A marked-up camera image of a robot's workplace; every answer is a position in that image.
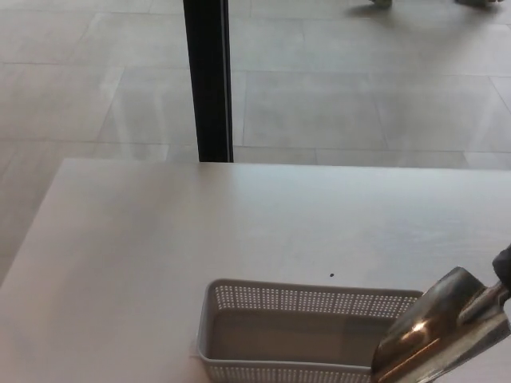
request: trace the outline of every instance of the metal scoop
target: metal scoop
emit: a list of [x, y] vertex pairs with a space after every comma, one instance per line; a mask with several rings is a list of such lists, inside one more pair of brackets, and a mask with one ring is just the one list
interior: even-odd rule
[[456, 267], [399, 317], [380, 341], [373, 383], [426, 383], [511, 334], [502, 309], [511, 291], [511, 246], [493, 261], [500, 279], [487, 288]]

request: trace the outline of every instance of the scoop handle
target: scoop handle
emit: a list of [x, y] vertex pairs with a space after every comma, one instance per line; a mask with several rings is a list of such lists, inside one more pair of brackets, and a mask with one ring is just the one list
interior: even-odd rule
[[492, 264], [497, 277], [508, 291], [511, 291], [511, 245], [501, 251]]

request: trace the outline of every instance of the tiled floor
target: tiled floor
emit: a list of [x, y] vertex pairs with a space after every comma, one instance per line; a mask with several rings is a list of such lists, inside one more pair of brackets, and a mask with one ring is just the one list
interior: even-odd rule
[[[230, 0], [236, 160], [511, 168], [511, 1]], [[61, 159], [197, 161], [182, 0], [0, 0], [0, 280]]]

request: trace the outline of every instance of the plastic basket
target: plastic basket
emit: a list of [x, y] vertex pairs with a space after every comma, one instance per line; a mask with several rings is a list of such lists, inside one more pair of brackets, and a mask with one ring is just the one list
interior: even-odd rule
[[421, 295], [216, 280], [198, 352], [214, 383], [369, 383], [379, 339]]

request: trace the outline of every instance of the white table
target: white table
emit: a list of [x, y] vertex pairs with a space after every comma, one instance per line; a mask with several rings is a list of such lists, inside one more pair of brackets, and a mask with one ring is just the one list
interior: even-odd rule
[[[206, 382], [215, 278], [490, 283], [509, 241], [511, 172], [67, 160], [0, 290], [0, 381]], [[511, 340], [440, 381], [509, 376]]]

